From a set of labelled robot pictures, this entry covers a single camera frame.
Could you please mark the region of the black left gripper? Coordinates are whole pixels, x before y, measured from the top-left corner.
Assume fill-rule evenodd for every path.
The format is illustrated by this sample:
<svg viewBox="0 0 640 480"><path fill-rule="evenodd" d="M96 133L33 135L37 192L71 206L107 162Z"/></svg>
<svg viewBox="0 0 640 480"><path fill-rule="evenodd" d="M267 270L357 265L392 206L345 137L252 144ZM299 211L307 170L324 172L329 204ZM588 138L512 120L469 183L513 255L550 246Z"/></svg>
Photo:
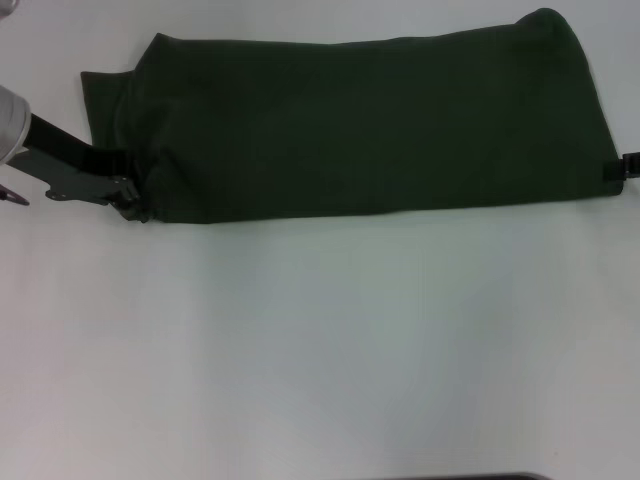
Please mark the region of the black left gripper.
<svg viewBox="0 0 640 480"><path fill-rule="evenodd" d="M9 166L46 183L49 199L111 205L127 221L149 221L132 152L91 146L36 115L23 146Z"/></svg>

